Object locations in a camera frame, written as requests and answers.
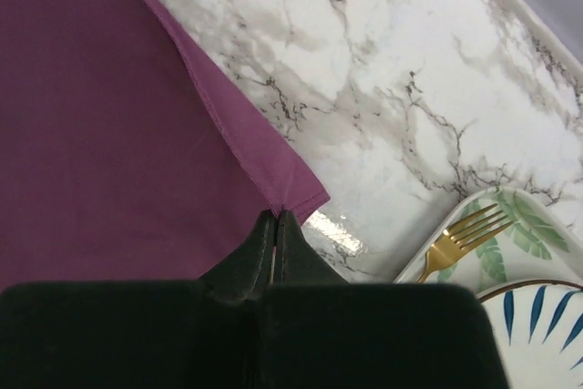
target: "brown plate rim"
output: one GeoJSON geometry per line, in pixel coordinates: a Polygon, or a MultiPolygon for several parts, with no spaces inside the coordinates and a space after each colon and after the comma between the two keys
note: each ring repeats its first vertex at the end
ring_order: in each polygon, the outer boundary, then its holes
{"type": "Polygon", "coordinates": [[[575,284],[574,282],[564,282],[562,280],[526,280],[524,282],[513,282],[512,284],[502,286],[499,289],[496,289],[495,291],[491,291],[490,293],[487,293],[486,295],[480,297],[479,301],[481,303],[484,303],[484,302],[498,296],[501,293],[513,291],[514,289],[518,289],[520,287],[531,286],[533,284],[554,284],[554,285],[561,285],[561,286],[570,286],[570,287],[574,287],[575,289],[579,289],[580,291],[583,291],[583,286],[581,286],[579,284],[575,284]]]}

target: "marble countertop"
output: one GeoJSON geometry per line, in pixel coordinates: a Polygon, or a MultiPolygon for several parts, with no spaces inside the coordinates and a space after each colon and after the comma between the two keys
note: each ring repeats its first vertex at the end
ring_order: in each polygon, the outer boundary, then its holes
{"type": "Polygon", "coordinates": [[[498,0],[161,1],[322,180],[306,238],[347,279],[496,184],[583,239],[583,87],[498,0]]]}

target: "tray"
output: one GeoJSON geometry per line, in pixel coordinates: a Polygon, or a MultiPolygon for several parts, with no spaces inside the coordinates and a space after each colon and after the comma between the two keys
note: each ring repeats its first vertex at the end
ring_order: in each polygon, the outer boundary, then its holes
{"type": "Polygon", "coordinates": [[[459,284],[474,293],[525,280],[581,283],[583,243],[531,194],[509,187],[485,189],[465,199],[395,282],[415,282],[424,269],[425,253],[442,230],[492,203],[498,203],[515,223],[453,267],[432,273],[427,282],[459,284]]]}

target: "cloth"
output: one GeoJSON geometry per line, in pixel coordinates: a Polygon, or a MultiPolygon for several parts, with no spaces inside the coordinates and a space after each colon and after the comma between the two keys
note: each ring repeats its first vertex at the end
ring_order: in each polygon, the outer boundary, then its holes
{"type": "Polygon", "coordinates": [[[328,197],[158,0],[0,0],[0,290],[194,279],[328,197]]]}
{"type": "Polygon", "coordinates": [[[444,285],[28,284],[0,296],[3,389],[507,389],[486,312],[444,285]]]}

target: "plate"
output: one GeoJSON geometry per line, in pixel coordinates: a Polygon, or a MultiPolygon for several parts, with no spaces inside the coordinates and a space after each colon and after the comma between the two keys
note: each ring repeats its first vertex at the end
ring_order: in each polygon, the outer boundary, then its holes
{"type": "Polygon", "coordinates": [[[486,189],[460,203],[417,252],[396,282],[415,282],[424,269],[425,253],[442,230],[493,203],[497,203],[514,224],[452,268],[434,272],[428,282],[455,283],[474,293],[509,282],[533,279],[552,278],[581,283],[583,243],[533,195],[509,187],[486,189]]]}
{"type": "Polygon", "coordinates": [[[583,384],[583,291],[577,285],[527,282],[483,298],[513,389],[583,384]]]}

